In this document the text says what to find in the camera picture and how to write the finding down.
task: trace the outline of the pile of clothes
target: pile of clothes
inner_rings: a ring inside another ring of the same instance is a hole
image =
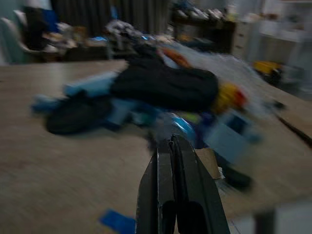
[[[151,118],[162,112],[214,110],[219,114],[246,101],[234,86],[219,85],[213,73],[192,68],[171,49],[134,48],[137,55],[128,59],[129,66],[121,73],[109,72],[66,85],[64,100],[37,97],[32,108],[48,112],[47,130],[53,134],[79,133],[98,126],[116,130],[138,110],[148,114],[151,124]],[[164,57],[176,68],[167,66]]]

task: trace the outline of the desk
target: desk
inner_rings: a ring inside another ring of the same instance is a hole
[[[35,94],[60,97],[67,82],[124,67],[122,60],[0,67],[1,233],[103,233],[98,218],[106,209],[135,216],[150,160],[142,129],[56,136],[30,113]],[[268,85],[259,88],[312,116],[309,103]],[[259,214],[266,221],[262,214],[275,206],[312,195],[310,148],[275,117],[257,124],[264,140],[238,167],[254,179],[253,189],[221,195],[228,219]]]

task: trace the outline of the wall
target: wall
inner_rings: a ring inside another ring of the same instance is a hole
[[[274,13],[281,14],[283,12],[283,7],[285,3],[281,0],[266,0],[263,12],[264,13]],[[309,12],[312,11],[312,4],[308,4],[307,7],[310,8]],[[272,39],[267,42],[266,54],[269,55],[265,59],[287,62],[288,54],[290,53],[293,44],[291,42],[280,41]],[[302,82],[302,96],[306,99],[312,98],[312,42],[305,42],[301,48],[300,56],[293,65],[298,66],[305,70],[305,75]]]

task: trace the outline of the black cloth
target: black cloth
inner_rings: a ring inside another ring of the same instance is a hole
[[[24,27],[24,43],[31,50],[42,50],[48,40],[42,34],[48,31],[48,24],[44,21],[42,9],[34,7],[24,7],[27,18],[27,27]]]
[[[89,98],[85,91],[69,97],[46,120],[46,129],[59,135],[98,127],[112,110],[110,96]]]
[[[137,46],[138,56],[111,86],[118,98],[142,100],[151,105],[181,111],[208,110],[218,94],[216,76],[199,69],[166,66],[156,49]]]

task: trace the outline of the yellow object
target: yellow object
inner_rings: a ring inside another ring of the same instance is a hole
[[[256,61],[253,63],[253,67],[262,73],[270,74],[272,70],[281,68],[281,65],[276,62],[268,61]]]
[[[223,83],[220,85],[219,94],[215,103],[212,106],[211,111],[215,114],[221,114],[229,108],[236,107],[235,95],[239,91],[239,88],[231,83]]]

